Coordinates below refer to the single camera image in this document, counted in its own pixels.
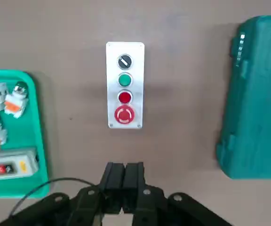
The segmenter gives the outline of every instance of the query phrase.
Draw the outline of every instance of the screw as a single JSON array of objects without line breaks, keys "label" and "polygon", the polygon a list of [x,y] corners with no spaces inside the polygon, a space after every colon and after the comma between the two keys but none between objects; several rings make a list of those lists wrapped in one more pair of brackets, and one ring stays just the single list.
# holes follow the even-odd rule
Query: screw
[{"label": "screw", "polygon": [[183,200],[183,198],[179,194],[176,194],[173,198],[174,198],[175,201],[178,201],[178,202]]},{"label": "screw", "polygon": [[88,191],[88,194],[89,194],[89,195],[95,194],[95,191],[90,190],[90,191]]},{"label": "screw", "polygon": [[58,196],[55,198],[55,202],[60,202],[62,199],[63,199],[62,196]]},{"label": "screw", "polygon": [[145,189],[145,190],[143,191],[143,193],[144,193],[144,194],[150,194],[151,192],[150,192],[149,189]]}]

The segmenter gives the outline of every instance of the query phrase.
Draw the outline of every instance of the brown table surface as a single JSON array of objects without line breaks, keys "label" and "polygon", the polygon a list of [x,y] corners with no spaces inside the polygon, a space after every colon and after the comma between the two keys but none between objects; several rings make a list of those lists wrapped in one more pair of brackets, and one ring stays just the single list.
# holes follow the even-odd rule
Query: brown table surface
[{"label": "brown table surface", "polygon": [[[268,14],[268,0],[0,0],[0,68],[40,85],[53,177],[97,183],[108,161],[144,161],[147,182],[166,194],[186,192],[236,226],[271,226],[271,181],[232,181],[214,157],[230,40],[239,23]],[[107,127],[108,41],[145,44],[141,130]],[[0,220],[15,202],[0,200]]]}]

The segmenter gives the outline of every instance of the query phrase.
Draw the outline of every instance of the button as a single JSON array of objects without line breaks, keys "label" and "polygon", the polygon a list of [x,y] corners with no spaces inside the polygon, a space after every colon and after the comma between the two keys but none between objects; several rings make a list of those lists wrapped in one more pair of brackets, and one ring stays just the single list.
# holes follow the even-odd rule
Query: button
[{"label": "button", "polygon": [[115,118],[121,124],[128,124],[135,118],[135,112],[131,107],[123,105],[116,109]]},{"label": "button", "polygon": [[0,165],[0,174],[5,174],[5,173],[6,173],[6,166]]},{"label": "button", "polygon": [[131,92],[124,90],[119,93],[118,99],[122,104],[126,105],[131,102],[132,94],[131,94]]},{"label": "button", "polygon": [[19,162],[19,166],[21,167],[22,172],[26,173],[27,172],[27,166],[24,161]]},{"label": "button", "polygon": [[122,69],[128,69],[131,66],[131,58],[130,56],[123,54],[118,59],[118,65]]},{"label": "button", "polygon": [[123,87],[129,86],[131,83],[131,76],[129,74],[121,74],[119,76],[119,84]]},{"label": "button", "polygon": [[14,169],[13,169],[13,166],[12,165],[5,165],[5,169],[6,169],[6,173],[7,174],[11,174],[11,173],[14,173]]}]

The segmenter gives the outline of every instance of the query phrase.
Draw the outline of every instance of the white control box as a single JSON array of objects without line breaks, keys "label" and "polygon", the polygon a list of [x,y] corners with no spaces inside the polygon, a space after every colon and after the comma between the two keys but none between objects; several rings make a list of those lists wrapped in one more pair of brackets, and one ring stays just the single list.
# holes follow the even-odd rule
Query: white control box
[{"label": "white control box", "polygon": [[35,148],[0,152],[0,180],[31,177],[38,171]]},{"label": "white control box", "polygon": [[112,129],[143,126],[144,55],[141,42],[106,44],[107,112]]}]

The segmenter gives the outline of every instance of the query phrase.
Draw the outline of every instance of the toolbox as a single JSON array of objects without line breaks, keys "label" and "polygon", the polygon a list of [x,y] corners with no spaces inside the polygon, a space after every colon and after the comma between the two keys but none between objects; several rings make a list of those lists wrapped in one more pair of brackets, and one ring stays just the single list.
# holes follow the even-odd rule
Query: toolbox
[{"label": "toolbox", "polygon": [[271,178],[271,16],[249,19],[231,47],[232,75],[216,155],[231,178]]}]

